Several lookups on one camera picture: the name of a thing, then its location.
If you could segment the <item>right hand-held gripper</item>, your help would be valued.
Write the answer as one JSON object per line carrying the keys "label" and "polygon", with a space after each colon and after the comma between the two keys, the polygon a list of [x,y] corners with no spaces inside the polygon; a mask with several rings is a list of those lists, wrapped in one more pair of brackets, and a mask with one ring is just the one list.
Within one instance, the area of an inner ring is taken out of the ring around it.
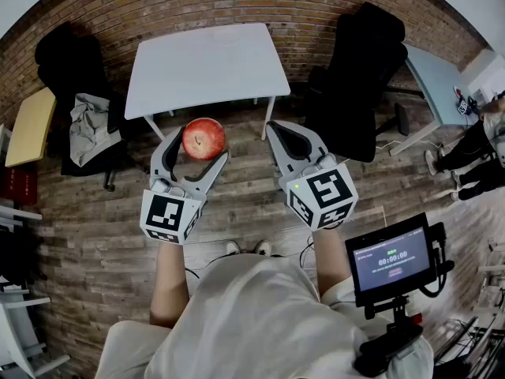
{"label": "right hand-held gripper", "polygon": [[345,222],[358,194],[344,163],[337,163],[320,136],[288,121],[269,121],[266,136],[287,206],[311,231]]}

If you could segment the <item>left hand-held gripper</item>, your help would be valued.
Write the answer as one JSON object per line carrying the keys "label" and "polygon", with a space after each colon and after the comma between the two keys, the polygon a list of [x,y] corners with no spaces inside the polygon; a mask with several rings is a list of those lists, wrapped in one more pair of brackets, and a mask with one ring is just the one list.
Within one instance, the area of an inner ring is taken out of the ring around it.
{"label": "left hand-held gripper", "polygon": [[183,246],[201,217],[207,193],[226,164],[229,152],[219,153],[195,177],[177,181],[174,166],[184,126],[169,133],[151,156],[150,189],[143,192],[140,228],[148,238]]}

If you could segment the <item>red apple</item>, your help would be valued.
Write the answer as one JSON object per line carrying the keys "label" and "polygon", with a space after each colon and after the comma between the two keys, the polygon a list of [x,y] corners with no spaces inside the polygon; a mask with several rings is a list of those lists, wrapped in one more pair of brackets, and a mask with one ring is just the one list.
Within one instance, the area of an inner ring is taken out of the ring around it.
{"label": "red apple", "polygon": [[197,118],[186,125],[182,134],[185,153],[196,160],[212,160],[224,151],[226,135],[219,122]]}

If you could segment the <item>white plate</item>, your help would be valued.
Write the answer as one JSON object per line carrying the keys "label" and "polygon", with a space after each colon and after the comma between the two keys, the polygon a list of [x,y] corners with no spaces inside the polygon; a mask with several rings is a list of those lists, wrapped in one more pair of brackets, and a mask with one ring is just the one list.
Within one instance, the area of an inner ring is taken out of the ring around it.
{"label": "white plate", "polygon": [[235,28],[217,27],[212,31],[212,39],[220,44],[233,44],[239,41],[241,34]]}

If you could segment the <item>person's right forearm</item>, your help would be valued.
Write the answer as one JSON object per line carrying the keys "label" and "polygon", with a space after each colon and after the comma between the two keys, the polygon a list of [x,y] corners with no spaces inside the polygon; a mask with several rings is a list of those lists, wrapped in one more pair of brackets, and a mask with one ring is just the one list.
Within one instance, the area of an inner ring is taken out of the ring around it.
{"label": "person's right forearm", "polygon": [[342,282],[352,283],[345,243],[336,228],[312,234],[320,297]]}

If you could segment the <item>person's left forearm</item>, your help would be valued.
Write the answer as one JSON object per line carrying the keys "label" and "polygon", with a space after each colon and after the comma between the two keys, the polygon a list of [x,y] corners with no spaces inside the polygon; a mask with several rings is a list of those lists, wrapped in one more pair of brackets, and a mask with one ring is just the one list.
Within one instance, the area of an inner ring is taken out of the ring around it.
{"label": "person's left forearm", "polygon": [[150,324],[173,328],[189,302],[183,247],[163,242],[156,261]]}

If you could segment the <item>black office chair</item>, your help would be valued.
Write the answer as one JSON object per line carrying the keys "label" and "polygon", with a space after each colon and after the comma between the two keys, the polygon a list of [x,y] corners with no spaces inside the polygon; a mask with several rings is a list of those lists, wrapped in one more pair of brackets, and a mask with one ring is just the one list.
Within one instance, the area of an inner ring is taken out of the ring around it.
{"label": "black office chair", "polygon": [[[66,21],[39,41],[35,60],[39,79],[56,97],[54,122],[47,137],[48,155],[61,157],[63,175],[85,177],[103,173],[104,189],[114,191],[111,174],[128,159],[125,97],[114,91],[107,81],[99,41],[92,35],[78,36],[73,25]],[[79,93],[110,101],[107,128],[113,139],[110,147],[83,167],[78,167],[69,155],[70,111]]]}
{"label": "black office chair", "polygon": [[309,74],[305,127],[329,152],[370,163],[376,154],[375,109],[391,78],[407,59],[405,26],[393,14],[363,3],[339,16],[328,67]]}

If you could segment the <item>white table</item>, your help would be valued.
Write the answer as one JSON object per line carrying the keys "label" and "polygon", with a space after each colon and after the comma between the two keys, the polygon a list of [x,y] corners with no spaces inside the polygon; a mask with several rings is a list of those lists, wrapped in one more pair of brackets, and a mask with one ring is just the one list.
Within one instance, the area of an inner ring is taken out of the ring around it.
{"label": "white table", "polygon": [[[235,28],[233,44],[212,39],[217,27]],[[198,28],[143,41],[137,48],[125,105],[125,119],[144,118],[155,133],[155,114],[243,99],[266,98],[271,118],[276,98],[290,86],[264,23]]]}

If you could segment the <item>black monitor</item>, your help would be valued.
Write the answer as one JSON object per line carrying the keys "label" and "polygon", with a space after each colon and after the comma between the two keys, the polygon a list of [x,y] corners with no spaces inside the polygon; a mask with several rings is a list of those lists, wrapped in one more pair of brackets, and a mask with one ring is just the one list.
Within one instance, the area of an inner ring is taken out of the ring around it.
{"label": "black monitor", "polygon": [[407,294],[436,280],[424,213],[345,241],[355,301],[363,307]]}

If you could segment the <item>light blue table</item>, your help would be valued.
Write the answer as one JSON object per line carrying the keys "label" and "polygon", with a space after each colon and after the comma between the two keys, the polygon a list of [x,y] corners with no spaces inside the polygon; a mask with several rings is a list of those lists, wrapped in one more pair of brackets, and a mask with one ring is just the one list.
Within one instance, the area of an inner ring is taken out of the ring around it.
{"label": "light blue table", "polygon": [[456,65],[409,44],[406,49],[407,67],[421,88],[433,120],[392,148],[389,151],[391,156],[403,152],[441,126],[471,126],[478,120],[476,114],[461,114],[458,111],[459,98],[455,89],[458,88],[464,98],[468,98],[470,93]]}

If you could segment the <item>yellow desk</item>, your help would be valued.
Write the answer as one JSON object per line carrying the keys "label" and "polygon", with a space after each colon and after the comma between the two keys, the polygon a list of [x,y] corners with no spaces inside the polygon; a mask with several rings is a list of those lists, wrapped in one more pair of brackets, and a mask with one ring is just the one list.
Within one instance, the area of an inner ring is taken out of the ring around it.
{"label": "yellow desk", "polygon": [[43,158],[55,107],[56,97],[49,88],[43,88],[21,102],[6,155],[7,167]]}

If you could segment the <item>person's white shirt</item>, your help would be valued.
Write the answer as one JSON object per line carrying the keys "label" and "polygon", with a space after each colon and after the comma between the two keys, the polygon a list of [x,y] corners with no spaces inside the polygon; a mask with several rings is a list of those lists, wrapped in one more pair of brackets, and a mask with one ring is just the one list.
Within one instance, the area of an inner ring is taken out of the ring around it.
{"label": "person's white shirt", "polygon": [[214,262],[173,328],[113,325],[95,379],[365,379],[359,347],[388,319],[365,318],[354,283],[324,295],[283,257]]}

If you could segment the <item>red box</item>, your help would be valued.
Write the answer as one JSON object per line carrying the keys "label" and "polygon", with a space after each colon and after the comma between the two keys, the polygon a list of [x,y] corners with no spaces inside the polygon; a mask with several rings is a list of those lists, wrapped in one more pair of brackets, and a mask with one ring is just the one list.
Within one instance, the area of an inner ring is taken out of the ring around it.
{"label": "red box", "polygon": [[37,173],[34,167],[3,167],[0,170],[0,197],[20,205],[37,202]]}

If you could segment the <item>white shelf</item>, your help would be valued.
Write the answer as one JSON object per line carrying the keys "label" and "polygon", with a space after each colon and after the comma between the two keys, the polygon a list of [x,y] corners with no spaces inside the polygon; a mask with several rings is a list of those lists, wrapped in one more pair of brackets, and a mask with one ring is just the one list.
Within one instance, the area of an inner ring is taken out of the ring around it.
{"label": "white shelf", "polygon": [[41,241],[31,235],[26,220],[40,221],[40,214],[0,205],[0,373],[8,377],[36,379],[70,361],[61,355],[48,362],[33,362],[47,351],[32,322],[31,309],[51,303],[34,298],[29,286],[47,277],[38,269],[36,248]]}

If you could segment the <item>black monitor mount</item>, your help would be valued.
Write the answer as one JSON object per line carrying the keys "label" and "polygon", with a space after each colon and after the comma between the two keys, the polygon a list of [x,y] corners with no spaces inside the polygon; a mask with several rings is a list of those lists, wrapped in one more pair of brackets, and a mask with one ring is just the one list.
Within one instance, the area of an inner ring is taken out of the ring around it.
{"label": "black monitor mount", "polygon": [[420,326],[422,314],[409,317],[406,315],[408,295],[400,295],[378,306],[365,304],[365,318],[373,319],[379,312],[393,310],[394,321],[387,324],[387,331],[382,336],[363,343],[354,368],[365,377],[377,377],[384,373],[391,360],[408,346],[418,340],[423,332]]}

